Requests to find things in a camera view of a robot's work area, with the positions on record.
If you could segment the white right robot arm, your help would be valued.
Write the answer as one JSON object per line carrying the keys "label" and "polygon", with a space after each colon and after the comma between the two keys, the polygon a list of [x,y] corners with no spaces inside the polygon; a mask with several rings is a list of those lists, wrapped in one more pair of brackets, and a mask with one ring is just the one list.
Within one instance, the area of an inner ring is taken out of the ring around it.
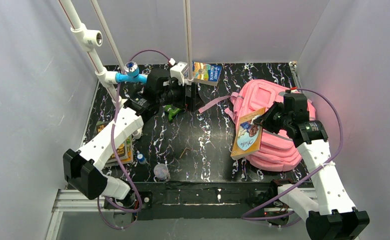
{"label": "white right robot arm", "polygon": [[309,174],[298,182],[276,180],[270,184],[272,197],[244,213],[249,215],[275,201],[288,205],[306,225],[313,240],[353,240],[370,223],[366,211],[359,211],[343,186],[328,135],[323,124],[309,118],[307,97],[287,90],[283,102],[274,102],[254,123],[272,133],[286,131],[304,160]]}

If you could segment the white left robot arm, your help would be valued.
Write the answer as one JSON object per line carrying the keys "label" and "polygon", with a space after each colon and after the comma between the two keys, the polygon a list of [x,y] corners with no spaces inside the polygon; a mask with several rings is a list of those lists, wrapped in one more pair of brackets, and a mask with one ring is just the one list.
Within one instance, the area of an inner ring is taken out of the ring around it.
{"label": "white left robot arm", "polygon": [[112,144],[119,146],[129,136],[136,135],[165,105],[191,111],[202,106],[198,89],[185,67],[175,65],[169,70],[151,70],[144,87],[130,93],[129,99],[119,108],[116,120],[78,150],[68,149],[63,154],[66,182],[89,200],[99,196],[123,200],[130,186],[102,172],[116,149]]}

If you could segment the pink student backpack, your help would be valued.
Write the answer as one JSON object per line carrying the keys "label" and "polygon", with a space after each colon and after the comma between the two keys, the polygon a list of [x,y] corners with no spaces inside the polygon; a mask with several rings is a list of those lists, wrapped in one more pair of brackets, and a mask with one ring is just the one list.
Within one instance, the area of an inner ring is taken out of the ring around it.
{"label": "pink student backpack", "polygon": [[[242,116],[260,108],[266,108],[265,111],[267,111],[274,101],[282,102],[286,89],[286,87],[263,79],[254,79],[246,83],[239,92],[233,92],[207,103],[199,109],[199,112],[206,111],[222,100],[230,99],[233,108],[226,108],[225,113],[235,123],[236,135],[236,126]],[[259,151],[242,158],[247,159],[252,166],[270,172],[290,171],[302,159],[286,131],[281,130],[278,134],[274,134],[263,128]]]}

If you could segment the orange Othello book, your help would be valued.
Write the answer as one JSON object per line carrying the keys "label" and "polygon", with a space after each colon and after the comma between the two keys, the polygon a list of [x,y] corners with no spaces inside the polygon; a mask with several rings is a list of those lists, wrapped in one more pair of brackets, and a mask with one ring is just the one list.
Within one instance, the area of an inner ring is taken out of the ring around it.
{"label": "orange Othello book", "polygon": [[231,158],[238,160],[260,149],[262,127],[256,125],[254,120],[265,113],[266,108],[255,110],[242,116],[236,126],[236,135],[231,152]]}

